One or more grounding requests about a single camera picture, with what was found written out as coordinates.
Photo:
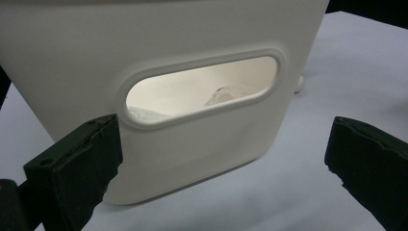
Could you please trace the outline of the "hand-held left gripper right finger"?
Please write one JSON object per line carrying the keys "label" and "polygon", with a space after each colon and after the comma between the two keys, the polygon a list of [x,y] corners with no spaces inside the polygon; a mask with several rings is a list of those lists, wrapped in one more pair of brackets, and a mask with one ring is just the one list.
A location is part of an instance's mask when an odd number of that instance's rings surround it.
{"label": "hand-held left gripper right finger", "polygon": [[408,231],[408,142],[337,116],[324,162],[387,231]]}

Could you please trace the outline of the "white feather shuttlecock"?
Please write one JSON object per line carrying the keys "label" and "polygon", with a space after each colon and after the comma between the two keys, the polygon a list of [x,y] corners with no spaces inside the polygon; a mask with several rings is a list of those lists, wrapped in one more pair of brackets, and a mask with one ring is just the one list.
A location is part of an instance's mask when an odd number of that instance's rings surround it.
{"label": "white feather shuttlecock", "polygon": [[257,91],[254,88],[249,86],[244,85],[226,86],[216,90],[212,94],[210,99],[204,104],[204,106],[205,107],[213,106],[215,104],[246,97],[256,92]]}

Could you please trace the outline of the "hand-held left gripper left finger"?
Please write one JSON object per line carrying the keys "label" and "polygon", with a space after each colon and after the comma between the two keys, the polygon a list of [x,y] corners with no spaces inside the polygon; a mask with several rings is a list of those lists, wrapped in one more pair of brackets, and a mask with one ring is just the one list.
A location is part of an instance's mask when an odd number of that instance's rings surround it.
{"label": "hand-held left gripper left finger", "polygon": [[81,231],[123,161],[116,115],[92,119],[24,165],[29,225]]}

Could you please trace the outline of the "pale blue table mat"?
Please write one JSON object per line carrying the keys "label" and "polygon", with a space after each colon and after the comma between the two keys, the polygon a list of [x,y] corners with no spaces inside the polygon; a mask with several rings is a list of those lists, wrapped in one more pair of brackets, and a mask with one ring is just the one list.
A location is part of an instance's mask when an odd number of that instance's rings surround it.
{"label": "pale blue table mat", "polygon": [[85,231],[383,231],[324,164],[336,116],[354,117],[408,141],[408,29],[359,15],[243,15],[175,20],[132,13],[0,13],[0,62],[12,76],[0,110],[0,175],[49,146],[47,119],[66,124],[115,109],[119,88],[153,51],[200,45],[206,53],[272,50],[301,65],[274,139],[275,107],[257,104],[175,125],[179,145],[202,143],[216,164],[259,145],[261,156],[130,205],[98,205]]}

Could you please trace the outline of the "white plastic storage bin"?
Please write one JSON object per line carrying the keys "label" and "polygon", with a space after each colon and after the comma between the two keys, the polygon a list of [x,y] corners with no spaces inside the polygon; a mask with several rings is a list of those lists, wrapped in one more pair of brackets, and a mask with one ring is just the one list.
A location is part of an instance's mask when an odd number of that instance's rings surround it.
{"label": "white plastic storage bin", "polygon": [[[0,0],[0,66],[49,136],[115,114],[124,161],[105,199],[126,205],[263,155],[273,143],[329,0]],[[158,122],[127,99],[192,70],[182,103],[242,83],[255,93]]]}

